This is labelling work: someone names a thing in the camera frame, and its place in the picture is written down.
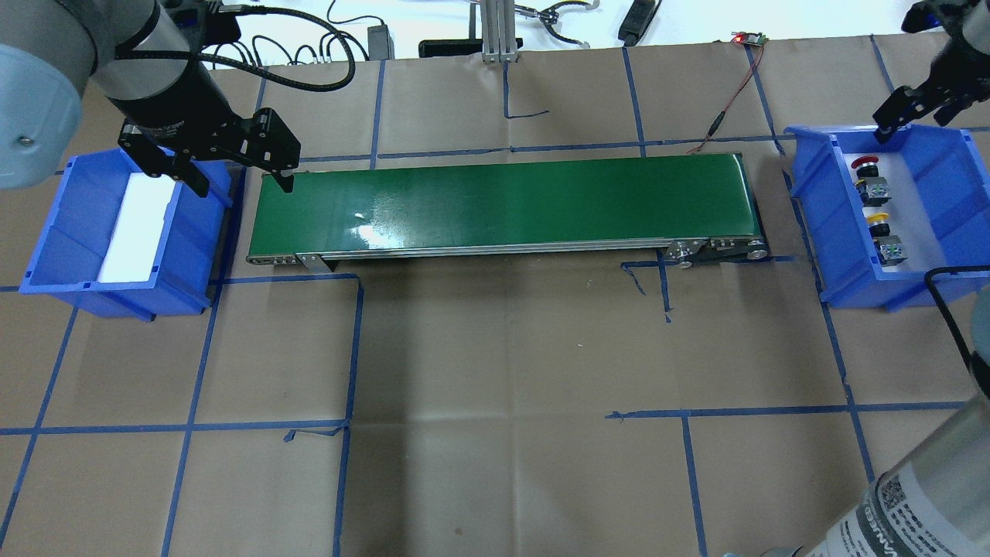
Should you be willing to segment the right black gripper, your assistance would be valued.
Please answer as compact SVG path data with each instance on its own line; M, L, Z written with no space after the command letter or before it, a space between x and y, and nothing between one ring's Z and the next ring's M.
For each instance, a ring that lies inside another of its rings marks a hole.
M936 90L900 86L873 113L874 138L886 144L909 123L932 110L934 120L947 126L959 113L988 99L989 8L987 1L930 1L938 25L948 35L945 47L931 64Z

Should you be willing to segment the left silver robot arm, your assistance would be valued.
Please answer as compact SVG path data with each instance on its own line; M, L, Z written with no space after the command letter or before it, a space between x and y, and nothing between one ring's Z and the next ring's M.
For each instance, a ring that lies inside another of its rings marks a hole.
M238 116L203 67L203 46L236 41L220 1L4 1L2 187L36 186L59 169L89 84L124 115L118 145L146 176L209 193L202 161L271 174L286 193L301 145L275 110Z

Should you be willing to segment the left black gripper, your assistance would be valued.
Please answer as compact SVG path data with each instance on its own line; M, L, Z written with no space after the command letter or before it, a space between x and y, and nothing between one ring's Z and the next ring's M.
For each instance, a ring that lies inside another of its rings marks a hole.
M231 161L267 172L293 193L301 142L273 108L243 118L230 108L200 61L181 60L180 74L162 91L118 99L126 117L118 145L151 177L186 184L198 197L211 181L195 161Z

